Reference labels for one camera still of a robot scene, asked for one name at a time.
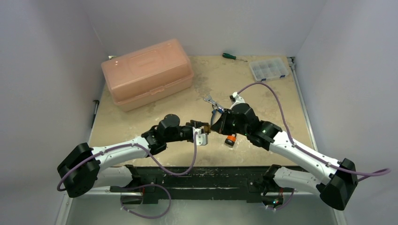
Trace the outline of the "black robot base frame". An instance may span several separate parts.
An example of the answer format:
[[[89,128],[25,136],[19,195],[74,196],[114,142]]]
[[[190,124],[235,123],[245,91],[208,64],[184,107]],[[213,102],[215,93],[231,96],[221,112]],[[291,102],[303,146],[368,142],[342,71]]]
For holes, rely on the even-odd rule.
[[[126,185],[112,185],[110,192],[137,193],[143,204],[159,200],[239,200],[247,203],[282,203],[292,188],[279,187],[271,180],[276,166],[199,166],[187,175],[173,176],[159,167],[134,167]]]

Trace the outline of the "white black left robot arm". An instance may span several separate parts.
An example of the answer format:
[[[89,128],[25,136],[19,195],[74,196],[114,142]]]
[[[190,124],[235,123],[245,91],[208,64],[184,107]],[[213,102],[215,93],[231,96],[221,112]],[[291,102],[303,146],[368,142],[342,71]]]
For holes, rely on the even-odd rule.
[[[193,143],[196,154],[198,146],[207,145],[209,133],[210,124],[207,122],[191,120],[182,126],[177,115],[168,114],[157,125],[129,141],[102,147],[81,143],[58,165],[61,180],[56,189],[67,192],[71,198],[79,197],[92,188],[103,186],[103,173],[116,164],[153,158],[171,142]]]

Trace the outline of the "brass padlock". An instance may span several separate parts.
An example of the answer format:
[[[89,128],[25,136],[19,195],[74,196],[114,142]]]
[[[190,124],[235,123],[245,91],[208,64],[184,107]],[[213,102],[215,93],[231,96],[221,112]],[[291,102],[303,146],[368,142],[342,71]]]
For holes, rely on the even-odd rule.
[[[209,125],[204,126],[203,128],[203,133],[209,134],[211,133],[211,129]]]

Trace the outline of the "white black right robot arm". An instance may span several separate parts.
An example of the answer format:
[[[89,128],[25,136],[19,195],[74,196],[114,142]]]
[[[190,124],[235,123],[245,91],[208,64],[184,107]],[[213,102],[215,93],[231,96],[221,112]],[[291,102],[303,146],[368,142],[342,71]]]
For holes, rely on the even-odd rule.
[[[290,140],[288,133],[269,121],[259,120],[247,104],[226,109],[211,125],[211,130],[222,135],[240,134],[254,146],[279,154],[304,169],[295,172],[283,166],[264,177],[263,184],[270,191],[294,188],[318,195],[328,206],[344,210],[358,185],[355,164],[325,156],[307,146],[300,147]]]

